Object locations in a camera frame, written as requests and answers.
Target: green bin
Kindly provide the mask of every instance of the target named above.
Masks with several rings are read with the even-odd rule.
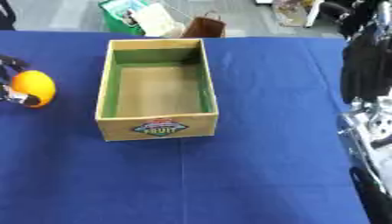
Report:
[[[103,6],[109,2],[112,2],[115,0],[107,0],[104,2],[98,3],[98,6],[102,9],[103,11],[103,18],[105,19],[106,26],[109,28],[111,32],[120,32],[120,33],[128,33],[132,35],[139,35],[143,36],[144,31],[142,27],[140,27],[139,24],[134,24],[134,25],[127,25],[125,24],[121,19],[117,19],[113,17],[110,12],[108,12]],[[144,0],[140,0],[141,3],[146,4],[147,3]]]

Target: gray floor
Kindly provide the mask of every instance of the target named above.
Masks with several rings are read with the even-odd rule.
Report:
[[[107,32],[97,6],[100,0],[11,0],[17,13],[16,27],[28,31]],[[165,0],[171,7],[193,17],[215,10],[227,23],[229,37],[297,36],[338,37],[329,22],[318,20],[312,28],[282,27],[271,8],[256,6],[253,0]],[[181,22],[190,19],[166,7]]]

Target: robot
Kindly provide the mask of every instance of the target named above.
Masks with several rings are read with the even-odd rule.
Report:
[[[392,223],[391,3],[325,2],[346,38],[340,91],[349,110],[337,119],[349,171],[372,224]]]
[[[34,106],[40,103],[40,99],[32,94],[22,94],[10,87],[11,78],[6,67],[17,73],[23,72],[29,64],[21,59],[12,58],[0,54],[0,101],[15,102],[25,106]]]

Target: orange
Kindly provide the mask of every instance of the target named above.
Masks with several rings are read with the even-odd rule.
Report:
[[[30,106],[31,108],[45,106],[56,94],[56,86],[52,78],[35,70],[17,74],[12,78],[10,86],[19,93],[35,95],[39,98],[39,105]]]

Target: wooden crate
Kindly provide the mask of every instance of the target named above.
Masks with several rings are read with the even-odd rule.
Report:
[[[105,140],[212,136],[217,118],[202,39],[109,42],[95,113]]]

